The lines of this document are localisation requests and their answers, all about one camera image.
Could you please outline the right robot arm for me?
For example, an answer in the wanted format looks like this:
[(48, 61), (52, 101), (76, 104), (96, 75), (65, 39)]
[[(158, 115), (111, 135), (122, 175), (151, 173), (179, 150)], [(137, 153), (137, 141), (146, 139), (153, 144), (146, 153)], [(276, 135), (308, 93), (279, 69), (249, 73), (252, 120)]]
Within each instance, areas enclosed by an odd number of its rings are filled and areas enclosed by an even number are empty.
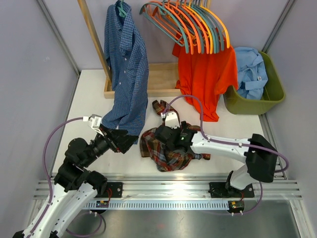
[(252, 197), (254, 182), (271, 183), (277, 161), (276, 149), (260, 134), (249, 139), (209, 137), (202, 129), (183, 121), (179, 127), (164, 123), (145, 131), (139, 140), (142, 157), (151, 158), (161, 172), (182, 170), (192, 160), (209, 160), (212, 155), (243, 163), (225, 182), (211, 182), (212, 198)]

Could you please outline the light blue shirt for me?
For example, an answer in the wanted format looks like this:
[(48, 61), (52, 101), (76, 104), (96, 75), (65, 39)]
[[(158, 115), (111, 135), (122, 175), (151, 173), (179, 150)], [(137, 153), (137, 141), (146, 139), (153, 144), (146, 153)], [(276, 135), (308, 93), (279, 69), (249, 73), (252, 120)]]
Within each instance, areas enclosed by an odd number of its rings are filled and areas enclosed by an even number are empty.
[(236, 47), (234, 51), (239, 85), (237, 93), (245, 99), (260, 100), (268, 82), (262, 55), (250, 47)]

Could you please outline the red brown plaid shirt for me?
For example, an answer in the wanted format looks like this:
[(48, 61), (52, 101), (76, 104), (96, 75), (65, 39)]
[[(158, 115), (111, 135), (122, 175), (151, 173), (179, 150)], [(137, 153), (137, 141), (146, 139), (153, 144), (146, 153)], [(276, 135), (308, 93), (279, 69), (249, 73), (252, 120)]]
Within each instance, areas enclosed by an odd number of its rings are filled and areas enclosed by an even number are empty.
[(166, 101), (153, 101), (153, 109), (162, 116), (162, 124), (146, 130), (140, 138), (142, 157), (151, 158), (160, 172), (171, 172), (186, 168), (192, 160), (210, 160), (209, 154), (194, 153), (191, 139), (201, 128), (180, 121), (179, 113)]

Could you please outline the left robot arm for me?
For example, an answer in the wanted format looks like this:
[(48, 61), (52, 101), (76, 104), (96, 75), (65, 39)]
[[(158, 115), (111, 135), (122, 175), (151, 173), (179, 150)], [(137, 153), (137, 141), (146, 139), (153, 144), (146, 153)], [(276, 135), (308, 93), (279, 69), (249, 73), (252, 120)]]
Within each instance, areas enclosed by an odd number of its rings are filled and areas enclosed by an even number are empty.
[(49, 181), (50, 193), (31, 224), (14, 234), (15, 238), (60, 238), (94, 197), (107, 191), (107, 179), (97, 171), (87, 168), (108, 150), (126, 153), (137, 136), (126, 130), (109, 129), (100, 125), (96, 137), (87, 143), (75, 138), (68, 144), (65, 158), (54, 180)]

